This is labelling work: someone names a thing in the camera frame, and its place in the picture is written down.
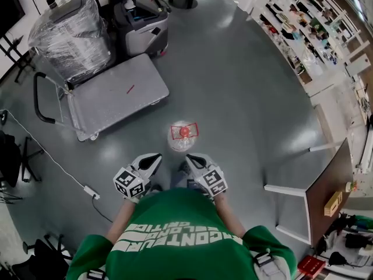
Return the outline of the person's right forearm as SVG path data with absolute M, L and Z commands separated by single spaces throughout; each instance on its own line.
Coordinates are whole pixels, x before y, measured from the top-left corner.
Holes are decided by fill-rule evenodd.
M 214 196 L 214 204 L 220 219 L 225 227 L 234 235 L 243 238 L 246 230 L 240 220 L 234 215 L 233 210 L 228 204 L 228 198 L 225 193 L 220 193 Z

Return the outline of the grey wheeled machine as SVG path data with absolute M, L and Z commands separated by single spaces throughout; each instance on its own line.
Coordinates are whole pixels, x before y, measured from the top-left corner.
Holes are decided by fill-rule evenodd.
M 164 0 L 122 0 L 114 5 L 117 42 L 129 57 L 162 55 L 168 48 L 168 15 Z

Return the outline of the plastic wrapped pallet load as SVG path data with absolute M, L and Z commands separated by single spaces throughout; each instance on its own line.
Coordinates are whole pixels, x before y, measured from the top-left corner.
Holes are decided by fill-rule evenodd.
M 74 85 L 112 60 L 112 45 L 95 0 L 69 0 L 46 10 L 31 28 L 28 46 L 30 53 Z

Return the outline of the red cardboard box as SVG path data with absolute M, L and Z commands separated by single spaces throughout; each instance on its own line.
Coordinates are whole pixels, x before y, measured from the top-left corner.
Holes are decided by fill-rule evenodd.
M 297 265 L 300 273 L 315 278 L 324 268 L 326 262 L 306 255 Z

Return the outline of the grey platform trolley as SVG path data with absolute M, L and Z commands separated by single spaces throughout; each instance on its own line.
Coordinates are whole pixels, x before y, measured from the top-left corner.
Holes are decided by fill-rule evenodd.
M 122 62 L 78 86 L 63 87 L 72 125 L 44 116 L 38 104 L 38 79 L 54 80 L 43 72 L 33 78 L 34 111 L 49 124 L 76 132 L 80 142 L 96 140 L 99 133 L 169 96 L 170 91 L 147 54 Z M 129 94 L 128 89 L 135 85 Z

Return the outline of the black wall screen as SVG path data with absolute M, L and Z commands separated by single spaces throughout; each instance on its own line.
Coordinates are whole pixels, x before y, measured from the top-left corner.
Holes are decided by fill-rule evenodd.
M 25 15 L 19 0 L 0 0 L 0 39 Z

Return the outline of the green item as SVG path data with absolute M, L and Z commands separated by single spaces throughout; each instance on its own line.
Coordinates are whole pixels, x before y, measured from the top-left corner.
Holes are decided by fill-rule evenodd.
M 363 216 L 363 215 L 356 215 L 355 219 L 356 221 L 354 222 L 354 224 L 358 228 L 373 229 L 373 218 Z

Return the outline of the person's green printed shirt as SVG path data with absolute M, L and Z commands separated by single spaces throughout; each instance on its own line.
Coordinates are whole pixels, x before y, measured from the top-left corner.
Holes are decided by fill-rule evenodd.
M 297 260 L 264 226 L 231 233 L 214 199 L 187 188 L 140 199 L 115 244 L 82 241 L 66 280 L 294 280 Z

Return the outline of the dark brown table white legs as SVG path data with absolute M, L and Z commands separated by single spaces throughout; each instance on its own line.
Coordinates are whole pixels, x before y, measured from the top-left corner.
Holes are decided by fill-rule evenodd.
M 305 217 L 307 219 L 307 235 L 303 236 L 280 224 L 276 225 L 276 230 L 311 247 L 314 247 L 331 227 L 332 223 L 337 219 L 337 214 L 350 195 L 349 192 L 345 192 L 346 183 L 353 181 L 348 139 L 346 138 L 344 141 L 325 145 L 326 148 L 337 146 L 339 149 L 334 157 L 308 188 L 300 189 L 271 184 L 263 186 L 266 191 L 300 197 L 303 200 Z M 325 216 L 324 206 L 337 191 L 343 193 L 342 203 L 332 217 Z

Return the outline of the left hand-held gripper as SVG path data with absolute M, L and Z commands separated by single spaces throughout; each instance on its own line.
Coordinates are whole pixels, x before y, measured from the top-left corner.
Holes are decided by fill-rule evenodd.
M 120 168 L 113 178 L 115 189 L 128 200 L 139 200 L 151 188 L 151 178 L 162 162 L 160 153 L 146 153 L 138 156 L 127 167 Z

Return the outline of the black bag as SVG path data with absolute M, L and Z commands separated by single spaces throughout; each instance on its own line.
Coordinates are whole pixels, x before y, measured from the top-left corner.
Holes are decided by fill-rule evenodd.
M 366 237 L 359 234 L 348 233 L 345 238 L 345 247 L 348 249 L 365 248 L 367 245 Z

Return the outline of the person's left forearm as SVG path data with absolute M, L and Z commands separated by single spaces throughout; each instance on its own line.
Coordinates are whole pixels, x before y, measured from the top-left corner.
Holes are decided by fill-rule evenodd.
M 106 239 L 108 239 L 112 244 L 115 244 L 119 237 L 123 234 L 129 221 L 131 220 L 137 204 L 137 202 L 124 199 L 122 207 L 120 208 L 118 215 L 114 219 L 106 235 Z

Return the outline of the clear water jug red cap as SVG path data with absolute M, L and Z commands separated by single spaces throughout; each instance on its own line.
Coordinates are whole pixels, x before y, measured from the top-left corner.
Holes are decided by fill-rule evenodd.
M 199 136 L 196 122 L 177 121 L 168 129 L 167 140 L 171 149 L 186 152 L 191 149 Z

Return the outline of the white power strip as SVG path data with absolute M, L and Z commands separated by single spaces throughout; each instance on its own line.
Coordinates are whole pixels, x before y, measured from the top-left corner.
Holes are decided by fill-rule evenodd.
M 93 199 L 99 200 L 100 199 L 100 194 L 94 191 L 92 188 L 90 188 L 88 185 L 84 186 L 84 191 L 88 193 Z

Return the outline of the black rolling stand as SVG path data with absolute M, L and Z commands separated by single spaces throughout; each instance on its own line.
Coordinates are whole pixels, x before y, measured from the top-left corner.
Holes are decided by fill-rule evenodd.
M 20 76 L 27 67 L 29 67 L 33 72 L 36 71 L 36 67 L 31 63 L 32 57 L 30 56 L 29 52 L 25 54 L 20 53 L 20 51 L 17 49 L 17 44 L 15 44 L 15 42 L 19 44 L 20 41 L 16 40 L 14 42 L 11 42 L 8 39 L 7 35 L 3 35 L 1 39 L 4 39 L 9 47 L 6 50 L 4 46 L 0 43 L 0 51 L 2 51 L 5 54 L 5 56 L 8 57 L 16 67 L 19 68 L 18 73 L 15 78 L 15 83 L 19 83 Z M 19 56 L 17 60 L 12 57 L 11 55 L 12 51 L 14 51 Z

